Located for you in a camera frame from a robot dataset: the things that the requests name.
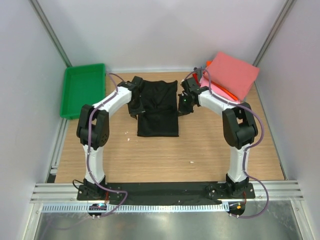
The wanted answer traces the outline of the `left aluminium corner post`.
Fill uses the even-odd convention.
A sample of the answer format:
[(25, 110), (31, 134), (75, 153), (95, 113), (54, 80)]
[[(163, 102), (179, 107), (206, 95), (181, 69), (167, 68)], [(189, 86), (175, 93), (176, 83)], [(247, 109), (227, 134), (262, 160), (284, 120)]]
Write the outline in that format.
[(66, 65), (67, 68), (72, 67), (72, 63), (70, 59), (67, 56), (67, 53), (65, 52), (60, 40), (58, 39), (58, 36), (56, 35), (52, 25), (50, 24), (43, 8), (41, 7), (38, 0), (29, 0), (30, 5), (32, 6), (35, 14), (39, 18), (42, 26), (44, 27), (45, 31), (47, 32), (50, 40), (52, 41), (54, 47), (56, 48), (58, 54), (60, 55), (62, 61)]

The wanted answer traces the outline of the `right aluminium corner post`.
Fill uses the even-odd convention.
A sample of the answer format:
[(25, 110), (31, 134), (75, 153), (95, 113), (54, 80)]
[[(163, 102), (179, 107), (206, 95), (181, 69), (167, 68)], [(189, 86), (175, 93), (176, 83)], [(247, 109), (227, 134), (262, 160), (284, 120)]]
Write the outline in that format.
[(258, 67), (260, 62), (262, 61), (264, 55), (266, 54), (268, 48), (271, 46), (273, 40), (276, 38), (278, 32), (280, 31), (282, 25), (284, 24), (286, 18), (290, 14), (292, 8), (294, 7), (296, 0), (286, 0), (283, 7), (281, 8), (275, 22), (273, 23), (265, 41), (262, 44), (254, 62), (253, 66)]

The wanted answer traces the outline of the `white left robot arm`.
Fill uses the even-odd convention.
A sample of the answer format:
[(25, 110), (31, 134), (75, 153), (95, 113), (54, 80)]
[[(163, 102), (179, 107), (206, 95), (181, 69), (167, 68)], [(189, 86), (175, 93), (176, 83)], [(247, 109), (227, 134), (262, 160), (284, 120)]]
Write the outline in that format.
[(145, 112), (141, 101), (143, 79), (135, 76), (132, 81), (122, 81), (115, 90), (103, 100), (93, 104), (85, 104), (80, 111), (76, 136), (79, 138), (85, 153), (86, 173), (83, 183), (78, 187), (77, 200), (122, 201), (127, 192), (112, 189), (106, 184), (103, 170), (103, 153), (110, 136), (110, 117), (122, 106), (128, 106), (128, 113), (137, 119)]

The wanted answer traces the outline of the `folded grey t shirt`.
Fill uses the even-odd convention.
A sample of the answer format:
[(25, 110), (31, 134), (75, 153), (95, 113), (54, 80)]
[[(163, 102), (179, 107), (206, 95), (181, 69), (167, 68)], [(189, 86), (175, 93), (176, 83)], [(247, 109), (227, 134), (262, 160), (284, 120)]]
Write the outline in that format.
[(194, 67), (193, 71), (201, 78), (207, 72), (204, 66)]

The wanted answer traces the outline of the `folded orange t shirt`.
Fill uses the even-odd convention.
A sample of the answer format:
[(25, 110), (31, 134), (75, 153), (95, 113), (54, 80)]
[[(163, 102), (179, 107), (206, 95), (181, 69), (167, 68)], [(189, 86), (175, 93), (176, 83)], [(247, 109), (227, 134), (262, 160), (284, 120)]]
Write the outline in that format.
[(232, 94), (231, 92), (229, 92), (227, 89), (225, 89), (224, 87), (220, 86), (219, 84), (211, 81), (211, 83), (216, 86), (217, 88), (219, 88), (221, 91), (223, 91), (225, 94), (227, 94), (233, 101), (237, 102), (239, 99)]

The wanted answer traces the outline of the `folded salmon pink t shirt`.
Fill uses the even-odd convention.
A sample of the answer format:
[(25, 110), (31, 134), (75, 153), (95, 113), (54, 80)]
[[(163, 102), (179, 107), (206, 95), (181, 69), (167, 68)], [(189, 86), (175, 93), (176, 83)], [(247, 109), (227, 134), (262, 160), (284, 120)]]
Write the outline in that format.
[(202, 77), (215, 82), (244, 101), (260, 69), (224, 52), (218, 52)]

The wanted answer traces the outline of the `aluminium corner post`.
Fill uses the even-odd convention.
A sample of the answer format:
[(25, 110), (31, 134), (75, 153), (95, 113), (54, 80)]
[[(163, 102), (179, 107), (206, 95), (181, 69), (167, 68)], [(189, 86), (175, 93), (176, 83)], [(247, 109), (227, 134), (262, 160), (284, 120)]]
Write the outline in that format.
[(44, 27), (45, 31), (47, 32), (50, 40), (52, 41), (54, 47), (56, 48), (58, 54), (60, 55), (62, 61), (66, 65), (67, 68), (72, 67), (72, 63), (70, 59), (67, 56), (67, 53), (65, 52), (60, 40), (58, 39), (58, 36), (56, 35), (52, 25), (50, 24), (43, 8), (41, 7), (38, 0), (29, 0), (30, 5), (32, 6), (35, 14), (39, 18), (42, 26)]
[(265, 41), (262, 44), (254, 62), (253, 66), (258, 67), (260, 62), (262, 61), (264, 55), (266, 54), (268, 48), (271, 46), (273, 40), (276, 38), (278, 32), (280, 31), (282, 25), (284, 24), (286, 18), (290, 14), (292, 8), (294, 7), (296, 0), (286, 0), (283, 7), (281, 8), (275, 22), (273, 23)]

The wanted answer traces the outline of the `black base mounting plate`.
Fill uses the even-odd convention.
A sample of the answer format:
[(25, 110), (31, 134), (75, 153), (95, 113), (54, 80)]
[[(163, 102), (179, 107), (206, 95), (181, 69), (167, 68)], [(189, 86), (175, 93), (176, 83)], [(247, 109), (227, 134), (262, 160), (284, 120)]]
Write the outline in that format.
[(124, 198), (124, 191), (128, 193), (126, 204), (151, 204), (164, 202), (178, 202), (191, 200), (224, 200), (224, 199), (254, 199), (256, 197), (252, 183), (239, 189), (231, 187), (225, 182), (113, 182), (103, 185), (114, 192), (106, 193), (104, 189), (92, 183), (79, 186), (78, 200), (105, 200), (118, 202)]

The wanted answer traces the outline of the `folded light pink t shirt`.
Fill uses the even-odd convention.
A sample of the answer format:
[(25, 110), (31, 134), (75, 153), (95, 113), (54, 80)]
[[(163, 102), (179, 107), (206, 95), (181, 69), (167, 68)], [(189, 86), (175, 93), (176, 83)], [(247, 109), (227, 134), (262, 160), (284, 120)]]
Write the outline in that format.
[[(201, 87), (209, 87), (209, 80), (206, 79), (204, 76), (200, 79), (199, 83), (200, 83)], [(223, 98), (227, 99), (228, 101), (232, 101), (237, 104), (241, 103), (241, 101), (239, 99), (238, 99), (238, 101), (233, 101), (232, 98), (230, 98), (226, 93), (224, 93), (222, 90), (220, 90), (219, 88), (214, 86), (212, 83), (210, 84), (210, 87), (211, 87), (212, 92), (219, 95), (220, 97), (223, 97)]]

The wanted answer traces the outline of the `aluminium frame rail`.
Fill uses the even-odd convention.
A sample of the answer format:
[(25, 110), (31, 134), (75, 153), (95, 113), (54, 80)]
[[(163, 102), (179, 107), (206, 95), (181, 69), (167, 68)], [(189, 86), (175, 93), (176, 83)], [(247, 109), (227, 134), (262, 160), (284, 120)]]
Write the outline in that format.
[[(296, 180), (267, 180), (262, 182), (271, 201), (304, 199)], [(78, 190), (71, 183), (37, 183), (33, 189), (31, 203), (73, 203)]]

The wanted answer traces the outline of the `green plastic bin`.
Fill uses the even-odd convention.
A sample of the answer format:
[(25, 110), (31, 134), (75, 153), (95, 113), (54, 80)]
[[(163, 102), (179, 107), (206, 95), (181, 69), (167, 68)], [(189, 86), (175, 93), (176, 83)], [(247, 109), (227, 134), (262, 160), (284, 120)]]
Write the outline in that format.
[(65, 69), (60, 117), (78, 119), (83, 105), (93, 105), (106, 97), (106, 66), (103, 63)]

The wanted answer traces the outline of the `black t shirt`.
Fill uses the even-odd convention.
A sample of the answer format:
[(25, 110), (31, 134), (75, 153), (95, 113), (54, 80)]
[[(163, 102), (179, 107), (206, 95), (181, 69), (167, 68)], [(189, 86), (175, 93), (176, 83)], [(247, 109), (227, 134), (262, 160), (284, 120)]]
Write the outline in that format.
[(134, 76), (144, 112), (137, 117), (139, 137), (178, 137), (178, 82), (148, 81)]

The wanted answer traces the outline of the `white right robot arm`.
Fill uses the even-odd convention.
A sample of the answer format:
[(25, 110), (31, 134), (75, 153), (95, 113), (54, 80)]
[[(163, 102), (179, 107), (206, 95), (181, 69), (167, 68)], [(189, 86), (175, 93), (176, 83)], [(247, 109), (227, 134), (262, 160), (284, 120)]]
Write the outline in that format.
[(213, 93), (207, 87), (200, 87), (191, 77), (181, 82), (178, 115), (184, 116), (194, 111), (194, 106), (207, 108), (222, 118), (223, 136), (230, 146), (230, 164), (226, 174), (225, 192), (231, 198), (241, 196), (249, 188), (247, 174), (249, 147), (258, 135), (257, 124), (251, 106), (235, 103)]

